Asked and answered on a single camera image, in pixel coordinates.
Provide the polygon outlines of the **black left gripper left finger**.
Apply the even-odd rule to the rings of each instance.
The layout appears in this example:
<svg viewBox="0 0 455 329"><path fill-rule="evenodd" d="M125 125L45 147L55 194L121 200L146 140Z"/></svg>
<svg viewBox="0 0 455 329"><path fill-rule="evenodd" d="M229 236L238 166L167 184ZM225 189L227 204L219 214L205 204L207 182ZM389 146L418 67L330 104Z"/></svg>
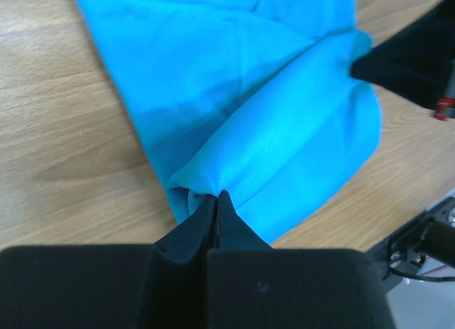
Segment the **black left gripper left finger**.
<svg viewBox="0 0 455 329"><path fill-rule="evenodd" d="M217 201L153 244L1 252L2 328L199 328Z"/></svg>

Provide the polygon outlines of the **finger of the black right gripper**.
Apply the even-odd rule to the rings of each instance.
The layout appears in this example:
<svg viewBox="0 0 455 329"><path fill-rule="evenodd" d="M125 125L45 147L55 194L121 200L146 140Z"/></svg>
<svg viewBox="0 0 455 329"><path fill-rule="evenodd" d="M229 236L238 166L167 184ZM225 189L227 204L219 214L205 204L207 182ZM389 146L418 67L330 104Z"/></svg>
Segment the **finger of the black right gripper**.
<svg viewBox="0 0 455 329"><path fill-rule="evenodd" d="M454 97L454 31L398 33L355 60L350 74L436 110L441 99Z"/></svg>

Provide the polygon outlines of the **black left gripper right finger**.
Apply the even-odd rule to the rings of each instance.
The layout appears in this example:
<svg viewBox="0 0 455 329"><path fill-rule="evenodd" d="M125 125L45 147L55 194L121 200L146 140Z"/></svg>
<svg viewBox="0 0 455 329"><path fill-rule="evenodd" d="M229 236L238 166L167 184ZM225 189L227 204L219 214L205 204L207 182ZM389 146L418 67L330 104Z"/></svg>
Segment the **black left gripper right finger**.
<svg viewBox="0 0 455 329"><path fill-rule="evenodd" d="M381 280L352 249L272 249L237 216L228 192L208 252L207 328L393 328Z"/></svg>

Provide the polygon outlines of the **teal t-shirt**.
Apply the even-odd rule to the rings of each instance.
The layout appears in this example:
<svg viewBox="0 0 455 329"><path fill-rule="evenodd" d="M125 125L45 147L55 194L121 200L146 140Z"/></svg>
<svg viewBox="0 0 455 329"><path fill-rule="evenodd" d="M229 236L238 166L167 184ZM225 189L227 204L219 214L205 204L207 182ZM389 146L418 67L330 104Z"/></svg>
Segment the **teal t-shirt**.
<svg viewBox="0 0 455 329"><path fill-rule="evenodd" d="M266 242L377 148L355 0L76 0L177 222L230 194Z"/></svg>

